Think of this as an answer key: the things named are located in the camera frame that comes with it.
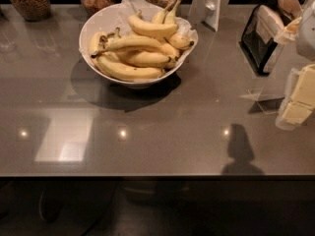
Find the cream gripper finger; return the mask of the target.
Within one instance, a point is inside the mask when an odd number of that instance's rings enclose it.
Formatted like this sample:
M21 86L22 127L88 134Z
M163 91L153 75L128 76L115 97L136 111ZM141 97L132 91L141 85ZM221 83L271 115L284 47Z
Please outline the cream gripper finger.
M287 77L284 99L276 126L292 131L301 126L315 110L315 64L292 69Z
M301 17L294 19L287 26L285 26L279 33L274 37L274 42L278 44L290 44L294 43L297 36L298 26L301 22Z

